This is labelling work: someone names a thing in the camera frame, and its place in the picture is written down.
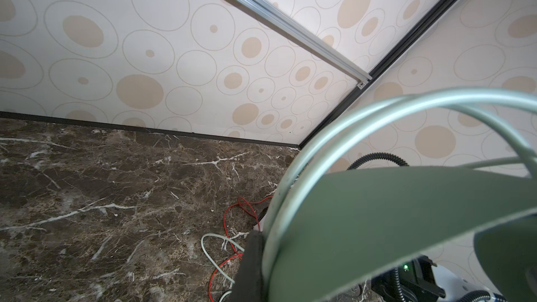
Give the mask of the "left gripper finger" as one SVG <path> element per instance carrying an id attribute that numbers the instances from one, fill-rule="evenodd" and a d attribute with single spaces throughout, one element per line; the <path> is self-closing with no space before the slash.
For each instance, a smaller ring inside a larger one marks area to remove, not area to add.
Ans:
<path id="1" fill-rule="evenodd" d="M 248 235 L 243 258 L 235 276 L 230 302 L 262 302 L 267 298 L 262 278 L 264 239 L 259 231 Z"/>

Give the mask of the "mint green headphones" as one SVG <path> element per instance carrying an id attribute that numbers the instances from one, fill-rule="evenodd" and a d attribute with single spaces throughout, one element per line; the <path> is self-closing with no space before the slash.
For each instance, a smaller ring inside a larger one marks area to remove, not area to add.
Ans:
<path id="1" fill-rule="evenodd" d="M 535 96 L 445 89 L 373 103 L 335 121 L 296 157 L 264 227 L 270 301 L 323 301 L 443 243 L 474 234 L 476 257 L 508 301 L 536 300 L 536 153 L 484 104 L 536 112 Z M 461 166 L 330 173 L 357 142 L 407 115 L 449 108 L 488 125 L 514 157 Z"/>

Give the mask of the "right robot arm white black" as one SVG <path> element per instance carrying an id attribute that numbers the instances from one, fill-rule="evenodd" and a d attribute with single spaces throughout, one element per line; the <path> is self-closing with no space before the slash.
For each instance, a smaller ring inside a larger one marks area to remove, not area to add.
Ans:
<path id="1" fill-rule="evenodd" d="M 384 301 L 505 301 L 421 255 L 371 280 L 371 289 Z"/>

